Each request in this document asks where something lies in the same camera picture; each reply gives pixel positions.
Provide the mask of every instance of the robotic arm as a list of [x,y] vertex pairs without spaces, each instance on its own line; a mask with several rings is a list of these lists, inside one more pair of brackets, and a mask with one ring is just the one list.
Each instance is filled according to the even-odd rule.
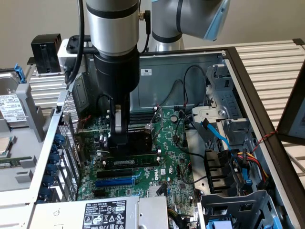
[[[152,0],[155,42],[150,50],[183,49],[165,47],[177,43],[182,33],[215,40],[224,24],[229,2]],[[140,79],[137,49],[139,3],[138,0],[86,0],[86,6],[91,42],[96,51],[94,63],[98,88],[111,98],[109,146],[124,153],[128,144],[129,93],[137,87]]]
[[184,49],[182,34],[215,41],[230,0],[152,0],[150,51]]
[[109,145],[123,151],[128,142],[129,93],[139,83],[138,0],[87,0],[90,35],[100,91],[111,99]]

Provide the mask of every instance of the hard drive label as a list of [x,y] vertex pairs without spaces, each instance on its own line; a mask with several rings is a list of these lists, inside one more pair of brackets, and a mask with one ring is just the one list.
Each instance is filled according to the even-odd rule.
[[15,94],[0,96],[0,110],[8,123],[26,121],[21,103]]
[[83,229],[126,229],[126,200],[86,204]]

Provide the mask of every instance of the gray wall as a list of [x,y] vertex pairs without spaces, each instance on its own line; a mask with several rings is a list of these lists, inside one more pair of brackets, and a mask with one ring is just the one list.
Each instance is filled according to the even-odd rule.
[[[150,0],[142,0],[141,9],[150,8]],[[216,42],[184,36],[184,44],[196,47],[305,39],[304,10],[305,0],[231,0],[227,21]],[[31,41],[38,34],[59,32],[62,38],[68,38],[78,33],[77,0],[1,0],[0,18],[0,68],[12,67],[16,62],[25,67],[32,56]],[[145,38],[145,23],[141,22],[139,50]]]

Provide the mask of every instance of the green circuit board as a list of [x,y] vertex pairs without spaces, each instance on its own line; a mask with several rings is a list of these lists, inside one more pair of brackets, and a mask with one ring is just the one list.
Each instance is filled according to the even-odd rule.
[[[96,148],[93,143],[93,136],[107,132],[109,123],[105,118],[93,118],[84,128],[77,134],[77,137],[82,141],[84,154],[87,158],[87,164],[81,171],[81,184],[78,191],[78,200],[95,199],[94,191],[103,189],[105,196],[103,198],[140,196],[142,198],[156,196],[156,190],[162,183],[167,183],[167,205],[170,208],[176,209],[179,213],[193,215],[196,201],[192,204],[189,198],[194,197],[193,185],[187,185],[182,182],[178,176],[190,162],[189,155],[183,153],[173,140],[175,136],[176,124],[171,123],[171,116],[178,116],[178,112],[171,109],[163,110],[163,129],[153,141],[153,149],[157,146],[161,147],[161,154],[138,156],[142,160],[156,160],[159,156],[158,165],[153,167],[133,168],[133,175],[138,175],[134,186],[114,186],[96,188],[95,182],[99,180],[96,177],[97,172],[103,171],[104,167],[101,161],[95,154]],[[153,124],[154,129],[158,130],[161,126],[161,121]],[[177,137],[180,139],[180,144],[183,142],[184,132],[183,125],[180,124],[177,131]],[[193,181],[192,174],[187,170],[184,177],[188,181]]]

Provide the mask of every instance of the black box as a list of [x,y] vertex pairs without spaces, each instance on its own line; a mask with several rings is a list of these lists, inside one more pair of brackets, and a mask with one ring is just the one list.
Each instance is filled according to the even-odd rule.
[[38,35],[31,43],[38,73],[60,73],[57,52],[61,46],[61,35]]

